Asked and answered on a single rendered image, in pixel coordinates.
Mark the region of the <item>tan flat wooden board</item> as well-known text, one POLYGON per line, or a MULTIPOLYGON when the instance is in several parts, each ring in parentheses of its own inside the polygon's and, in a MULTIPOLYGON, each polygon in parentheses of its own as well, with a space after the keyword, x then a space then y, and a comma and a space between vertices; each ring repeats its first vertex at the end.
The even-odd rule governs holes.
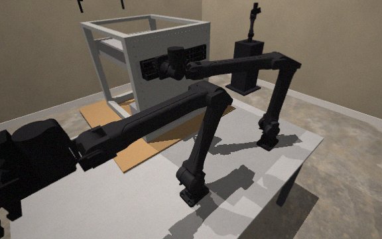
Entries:
MULTIPOLYGON (((130 98, 117 104, 132 116, 129 104, 133 102, 135 102, 135 99, 130 98)), ((79 110, 91 128, 99 125, 103 126, 113 121, 122 120, 122 118, 107 105, 106 100, 80 108, 79 110)), ((200 130, 205 113, 206 112, 203 112, 198 116, 180 124, 170 131, 154 138, 150 142, 146 142, 143 138, 136 140, 126 149, 117 153, 117 156, 113 158, 114 161, 123 173, 128 172, 137 165, 140 165, 161 151, 164 151, 175 143, 178 143, 189 135, 200 130)))

